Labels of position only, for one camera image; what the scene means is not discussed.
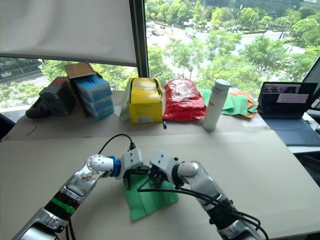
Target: black box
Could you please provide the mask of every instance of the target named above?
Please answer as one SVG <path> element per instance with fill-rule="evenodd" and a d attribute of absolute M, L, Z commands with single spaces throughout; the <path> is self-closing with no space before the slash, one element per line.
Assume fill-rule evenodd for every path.
<path fill-rule="evenodd" d="M 39 95 L 52 114 L 56 116 L 69 115 L 76 104 L 67 77 L 57 77 Z"/>

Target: white water bottle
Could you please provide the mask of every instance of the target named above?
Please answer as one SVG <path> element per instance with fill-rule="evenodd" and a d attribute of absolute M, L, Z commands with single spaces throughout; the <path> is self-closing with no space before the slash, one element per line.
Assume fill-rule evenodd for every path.
<path fill-rule="evenodd" d="M 217 79 L 212 85 L 210 100 L 202 123 L 206 130 L 210 131 L 216 128 L 222 108 L 225 105 L 230 86 L 230 83 L 223 79 Z"/>

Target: robotic arm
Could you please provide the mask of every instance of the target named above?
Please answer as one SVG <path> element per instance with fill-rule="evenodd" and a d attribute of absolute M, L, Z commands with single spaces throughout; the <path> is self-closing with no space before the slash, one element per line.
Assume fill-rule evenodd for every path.
<path fill-rule="evenodd" d="M 94 189 L 100 178 L 122 179 L 132 168 L 142 165 L 138 148 L 129 150 L 120 159 L 95 154 L 82 169 L 75 172 L 48 202 L 13 237 L 13 240 L 58 240 L 68 225 L 71 215 Z"/>
<path fill-rule="evenodd" d="M 56 233 L 61 233 L 67 227 L 71 215 L 90 194 L 100 178 L 128 178 L 130 181 L 130 174 L 134 173 L 133 168 L 142 164 L 140 150 L 133 147 L 130 147 L 130 150 L 120 159 L 101 154 L 90 156 L 83 168 L 75 172 L 63 184 L 48 204 L 36 212 L 13 237 L 13 240 L 59 240 Z M 253 226 L 246 221 L 246 218 L 236 210 L 233 202 L 208 175 L 200 162 L 183 161 L 179 163 L 177 157 L 173 158 L 158 149 L 153 154 L 150 164 L 152 167 L 149 177 L 158 179 L 158 187 L 163 180 L 167 180 L 175 185 L 176 189 L 186 192 L 188 189 L 181 187 L 184 184 L 190 185 L 191 191 L 197 193 L 195 195 L 197 201 L 209 215 L 210 224 L 216 225 L 222 239 L 263 240 Z M 142 168 L 137 170 L 137 173 L 142 172 Z M 141 188 L 142 186 L 138 188 L 138 191 L 146 192 Z"/>
<path fill-rule="evenodd" d="M 229 209 L 236 211 L 233 202 L 229 200 L 219 185 L 208 175 L 200 162 L 178 162 L 178 158 L 157 150 L 150 161 L 152 165 L 149 175 L 175 185 L 180 189 L 184 184 L 190 185 L 194 192 L 210 196 L 221 202 Z M 215 224 L 217 232 L 224 240 L 263 240 L 253 226 L 237 215 L 230 214 L 226 208 L 220 205 L 213 205 L 203 199 L 197 201 L 210 217 L 209 223 Z"/>

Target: green band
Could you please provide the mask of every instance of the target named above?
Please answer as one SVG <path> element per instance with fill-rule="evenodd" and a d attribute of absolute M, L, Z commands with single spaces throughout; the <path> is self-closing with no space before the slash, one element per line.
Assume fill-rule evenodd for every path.
<path fill-rule="evenodd" d="M 62 201 L 59 201 L 56 198 L 52 198 L 51 202 L 53 202 L 53 203 L 57 204 L 59 207 L 65 209 L 65 211 L 68 214 L 73 214 L 76 211 L 72 206 L 68 206 L 68 205 L 64 204 Z"/>

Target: yellow box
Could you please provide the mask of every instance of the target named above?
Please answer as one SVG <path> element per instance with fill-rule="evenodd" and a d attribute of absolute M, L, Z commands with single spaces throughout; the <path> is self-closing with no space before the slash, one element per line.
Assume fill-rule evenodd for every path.
<path fill-rule="evenodd" d="M 128 107 L 131 122 L 134 124 L 161 122 L 163 103 L 158 79 L 135 77 L 129 79 L 128 85 L 130 85 Z"/>

